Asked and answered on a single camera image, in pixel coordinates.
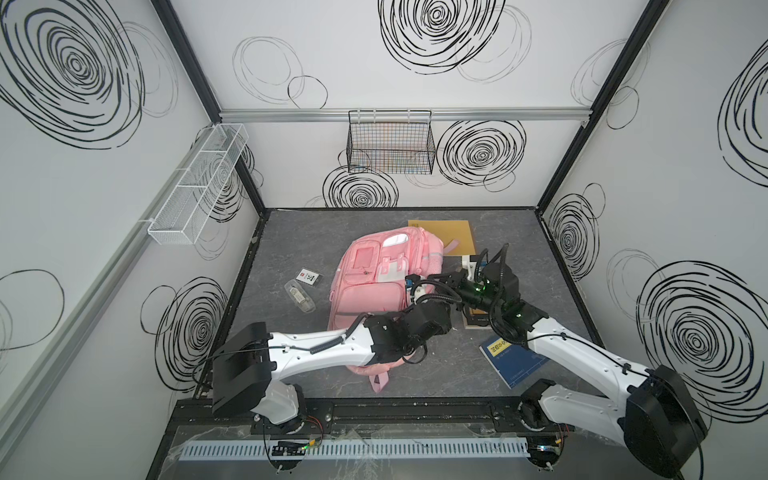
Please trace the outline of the pink student backpack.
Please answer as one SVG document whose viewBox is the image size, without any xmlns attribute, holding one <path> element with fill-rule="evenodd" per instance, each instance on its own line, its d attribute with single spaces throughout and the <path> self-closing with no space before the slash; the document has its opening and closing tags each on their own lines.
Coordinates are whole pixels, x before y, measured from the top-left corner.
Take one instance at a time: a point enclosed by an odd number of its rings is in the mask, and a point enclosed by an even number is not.
<svg viewBox="0 0 768 480">
<path fill-rule="evenodd" d="M 348 329 L 362 314 L 382 314 L 387 320 L 380 332 L 387 334 L 393 327 L 398 339 L 397 321 L 414 306 L 413 284 L 440 274 L 443 257 L 442 241 L 420 227 L 402 227 L 355 240 L 342 256 L 331 284 L 328 328 Z M 426 301 L 450 306 L 445 299 L 452 295 L 442 287 L 427 283 L 416 290 L 429 297 Z M 408 363 L 413 355 L 403 354 L 399 345 L 394 349 L 382 360 L 348 369 L 367 377 L 378 393 L 387 385 L 389 371 Z"/>
</svg>

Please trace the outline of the blue book with yellow label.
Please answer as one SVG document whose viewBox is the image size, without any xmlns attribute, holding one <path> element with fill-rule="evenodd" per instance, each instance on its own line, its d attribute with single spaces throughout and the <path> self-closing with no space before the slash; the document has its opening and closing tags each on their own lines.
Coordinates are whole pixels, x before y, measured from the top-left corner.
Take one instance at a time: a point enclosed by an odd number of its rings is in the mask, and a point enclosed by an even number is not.
<svg viewBox="0 0 768 480">
<path fill-rule="evenodd" d="M 498 336 L 490 337 L 481 343 L 479 350 L 510 389 L 548 362 L 546 357 L 522 346 L 513 345 Z"/>
</svg>

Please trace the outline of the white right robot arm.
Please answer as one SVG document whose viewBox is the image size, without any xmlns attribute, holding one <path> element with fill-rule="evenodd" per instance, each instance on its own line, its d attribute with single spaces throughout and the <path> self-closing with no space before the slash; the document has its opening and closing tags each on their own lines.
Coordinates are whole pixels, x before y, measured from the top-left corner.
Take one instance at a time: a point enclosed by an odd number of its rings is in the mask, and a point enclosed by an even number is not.
<svg viewBox="0 0 768 480">
<path fill-rule="evenodd" d="M 434 276 L 461 306 L 488 315 L 504 341 L 543 356 L 597 389 L 590 395 L 538 380 L 520 397 L 518 415 L 532 431 L 567 424 L 625 447 L 654 474 L 682 478 L 684 464 L 702 455 L 708 427 L 680 375 L 613 354 L 523 300 L 519 281 L 502 264 L 470 278 L 466 270 Z"/>
</svg>

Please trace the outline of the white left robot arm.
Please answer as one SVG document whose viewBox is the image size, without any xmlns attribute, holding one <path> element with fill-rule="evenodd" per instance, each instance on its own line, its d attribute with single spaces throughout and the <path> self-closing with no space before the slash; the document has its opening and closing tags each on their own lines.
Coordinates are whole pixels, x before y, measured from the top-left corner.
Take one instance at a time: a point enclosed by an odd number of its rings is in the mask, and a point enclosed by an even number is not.
<svg viewBox="0 0 768 480">
<path fill-rule="evenodd" d="M 274 425 L 303 415 L 303 394 L 286 379 L 340 366 L 370 367 L 410 358 L 429 339 L 451 330 L 450 307 L 420 300 L 397 312 L 365 312 L 347 328 L 304 334 L 271 333 L 264 322 L 240 330 L 212 355 L 212 411 L 248 412 Z"/>
</svg>

